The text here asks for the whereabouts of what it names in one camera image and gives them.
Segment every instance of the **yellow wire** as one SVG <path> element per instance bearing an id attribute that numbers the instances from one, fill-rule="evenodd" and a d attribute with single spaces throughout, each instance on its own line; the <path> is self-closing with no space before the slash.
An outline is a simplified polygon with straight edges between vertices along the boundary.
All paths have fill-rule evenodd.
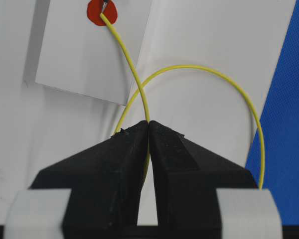
<path id="1" fill-rule="evenodd" d="M 200 65 L 174 65 L 174 66 L 169 66 L 169 67 L 165 67 L 162 68 L 158 71 L 156 71 L 155 73 L 153 73 L 152 75 L 150 75 L 143 83 L 142 83 L 142 87 L 146 86 L 148 84 L 148 82 L 150 82 L 154 77 L 166 72 L 166 71 L 170 71 L 170 70 L 174 70 L 174 69 L 181 69 L 181 68 L 187 68 L 187 69 L 199 69 L 199 70 L 203 70 L 203 71 L 208 71 L 210 73 L 213 73 L 221 78 L 223 78 L 224 80 L 226 80 L 229 84 L 231 84 L 233 87 L 235 87 L 239 93 L 244 97 L 247 105 L 249 106 L 249 108 L 251 109 L 257 127 L 258 127 L 258 132 L 259 132 L 259 139 L 260 139 L 260 145 L 261 145 L 261 173 L 260 173 L 260 177 L 259 177 L 259 189 L 263 188 L 263 184 L 264 184 L 264 177 L 265 177 L 265 141 L 264 141 L 264 135 L 263 135 L 263 130 L 256 112 L 256 109 L 252 103 L 252 101 L 250 100 L 248 94 L 243 90 L 243 88 L 241 88 L 235 81 L 233 81 L 231 78 L 229 78 L 228 76 L 226 76 L 225 74 L 216 71 L 212 68 L 209 67 L 205 67 L 205 66 L 200 66 Z M 126 105 L 121 118 L 117 124 L 117 127 L 115 129 L 115 132 L 118 132 L 121 128 L 121 125 L 125 119 L 125 116 L 127 114 L 127 112 L 130 110 L 133 101 L 135 100 L 135 98 L 137 97 L 137 95 L 139 94 L 139 91 L 136 90 L 133 94 L 133 96 L 131 97 L 131 99 L 129 100 L 128 104 Z"/>
<path id="2" fill-rule="evenodd" d="M 123 43 L 120 35 L 118 34 L 118 32 L 116 31 L 115 27 L 113 27 L 113 25 L 110 23 L 110 21 L 106 18 L 106 16 L 101 13 L 100 14 L 100 17 L 101 19 L 105 22 L 106 26 L 108 27 L 108 29 L 110 30 L 110 32 L 113 34 L 113 36 L 115 37 L 115 39 L 118 41 L 124 55 L 125 55 L 125 58 L 130 66 L 130 69 L 133 73 L 133 76 L 135 78 L 135 81 L 136 81 L 136 84 L 138 85 L 138 88 L 139 88 L 139 91 L 141 93 L 141 98 L 142 98 L 142 101 L 143 101 L 143 106 L 144 106 L 144 111 L 145 111 L 145 119 L 147 122 L 150 121 L 150 113 L 149 113 L 149 106 L 148 106 L 148 102 L 146 100 L 146 96 L 145 96 L 145 92 L 142 88 L 142 85 L 141 85 L 141 81 L 140 81 L 140 78 L 139 78 L 139 75 L 135 69 L 135 66 L 133 64 L 133 61 L 130 57 L 130 54 L 125 46 L 125 44 Z"/>
<path id="3" fill-rule="evenodd" d="M 145 112 L 145 118 L 147 120 L 147 122 L 150 121 L 150 114 L 149 114 L 149 107 L 148 107 L 148 103 L 146 100 L 146 96 L 143 90 L 143 87 L 145 85 L 147 85 L 147 83 L 152 80 L 154 77 L 158 76 L 159 74 L 162 74 L 166 71 L 170 71 L 170 70 L 174 70 L 174 69 L 181 69 L 181 68 L 189 68 L 189 69 L 199 69 L 199 70 L 203 70 L 203 71 L 208 71 L 210 73 L 213 73 L 221 78 L 223 78 L 224 80 L 226 80 L 229 84 L 231 84 L 233 87 L 235 87 L 239 93 L 244 97 L 247 105 L 249 106 L 249 108 L 251 109 L 257 127 L 258 127 L 258 132 L 259 132 L 259 139 L 260 139 L 260 145 L 261 145 L 261 173 L 260 173 L 260 177 L 259 177 L 259 189 L 263 188 L 263 184 L 264 184 L 264 177 L 265 177 L 265 141 L 264 141 L 264 135 L 263 135 L 263 130 L 261 128 L 261 124 L 256 112 L 256 109 L 252 103 L 252 101 L 250 100 L 248 94 L 243 90 L 243 88 L 241 88 L 235 81 L 233 81 L 231 78 L 229 78 L 228 76 L 226 76 L 225 74 L 214 70 L 212 68 L 209 67 L 205 67 L 205 66 L 199 66 L 199 65 L 174 65 L 174 66 L 169 66 L 169 67 L 165 67 L 162 68 L 158 71 L 156 71 L 155 73 L 153 73 L 152 75 L 150 75 L 142 84 L 140 82 L 139 76 L 137 71 L 135 70 L 134 64 L 132 62 L 132 59 L 130 58 L 130 55 L 126 49 L 126 46 L 124 45 L 123 41 L 121 40 L 120 35 L 116 32 L 116 29 L 112 26 L 112 24 L 108 21 L 108 19 L 105 17 L 104 14 L 100 14 L 101 19 L 105 22 L 106 26 L 108 27 L 108 29 L 110 30 L 110 32 L 113 34 L 113 36 L 116 38 L 117 42 L 119 43 L 119 45 L 121 46 L 121 49 L 123 50 L 123 53 L 126 57 L 126 60 L 130 66 L 130 69 L 134 75 L 135 81 L 137 83 L 138 89 L 134 92 L 133 96 L 131 97 L 131 99 L 129 100 L 128 104 L 126 105 L 122 116 L 117 124 L 117 127 L 115 129 L 115 133 L 119 132 L 121 125 L 125 119 L 125 116 L 127 114 L 127 112 L 129 111 L 129 109 L 131 108 L 131 105 L 133 103 L 133 101 L 135 100 L 136 96 L 138 95 L 138 93 L 141 93 L 141 98 L 142 98 L 142 102 L 143 102 L 143 107 L 144 107 L 144 112 Z M 144 180 L 146 178 L 146 174 L 148 171 L 148 166 L 149 166 L 149 161 L 150 161 L 150 152 L 148 149 L 147 152 L 147 156 L 146 156 L 146 164 L 145 164 L 145 169 L 144 169 Z"/>

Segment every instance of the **wire end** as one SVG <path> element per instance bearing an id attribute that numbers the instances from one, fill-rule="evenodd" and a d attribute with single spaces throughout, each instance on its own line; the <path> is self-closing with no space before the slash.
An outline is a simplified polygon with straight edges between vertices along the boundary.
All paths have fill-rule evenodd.
<path id="1" fill-rule="evenodd" d="M 103 4 L 102 4 L 102 13 L 104 13 L 104 10 L 106 9 L 107 5 L 108 5 L 107 1 L 103 1 Z"/>

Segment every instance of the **white card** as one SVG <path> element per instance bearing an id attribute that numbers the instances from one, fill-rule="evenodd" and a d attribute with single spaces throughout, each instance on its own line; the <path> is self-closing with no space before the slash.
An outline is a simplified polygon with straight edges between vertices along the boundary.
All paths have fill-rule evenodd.
<path id="1" fill-rule="evenodd" d="M 87 18 L 90 0 L 50 0 L 36 82 L 59 90 L 127 103 L 133 75 L 106 26 Z M 152 0 L 114 0 L 114 27 L 137 64 Z"/>

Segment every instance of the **white surface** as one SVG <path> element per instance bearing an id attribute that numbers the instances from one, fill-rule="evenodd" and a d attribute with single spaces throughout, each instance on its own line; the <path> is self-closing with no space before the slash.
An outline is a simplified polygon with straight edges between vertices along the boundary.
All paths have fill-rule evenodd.
<path id="1" fill-rule="evenodd" d="M 63 239 L 70 189 L 20 191 L 8 214 L 4 239 Z"/>
<path id="2" fill-rule="evenodd" d="M 217 189 L 223 239 L 282 239 L 281 219 L 270 191 Z"/>
<path id="3" fill-rule="evenodd" d="M 89 2 L 90 0 L 51 0 L 35 81 L 125 105 L 133 75 L 106 26 L 96 26 L 87 18 Z M 114 27 L 124 39 L 135 64 L 151 2 L 115 2 L 118 19 Z"/>
<path id="4" fill-rule="evenodd" d="M 159 3 L 153 40 L 144 45 L 148 58 L 139 61 L 141 78 L 170 64 L 215 67 L 245 88 L 260 113 L 295 1 Z M 0 224 L 16 192 L 28 187 L 39 169 L 108 138 L 123 110 L 34 83 L 32 62 L 38 60 L 40 42 L 33 36 L 29 41 L 34 5 L 34 0 L 6 0 L 0 13 Z M 146 93 L 152 119 L 245 164 L 255 127 L 243 99 L 225 82 L 207 73 L 177 70 L 153 80 Z M 137 99 L 123 127 L 142 119 Z M 157 224 L 151 169 L 139 223 Z"/>

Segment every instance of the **white backdrop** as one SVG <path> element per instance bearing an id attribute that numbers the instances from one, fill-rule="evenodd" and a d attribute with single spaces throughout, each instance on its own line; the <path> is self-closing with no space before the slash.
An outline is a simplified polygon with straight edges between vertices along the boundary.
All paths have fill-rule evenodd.
<path id="1" fill-rule="evenodd" d="M 138 65 L 140 75 L 144 79 L 171 64 L 214 67 L 241 84 L 261 113 L 294 4 L 161 0 L 153 8 L 157 18 L 149 23 L 152 37 Z M 108 138 L 123 110 L 34 83 L 42 38 L 36 32 L 42 22 L 32 26 L 34 9 L 34 0 L 0 0 L 0 224 L 16 192 L 28 187 L 38 170 Z M 223 80 L 176 70 L 153 80 L 146 93 L 152 119 L 245 165 L 256 129 L 242 97 Z M 138 99 L 124 127 L 143 118 Z M 154 202 L 150 170 L 140 224 L 157 223 Z"/>

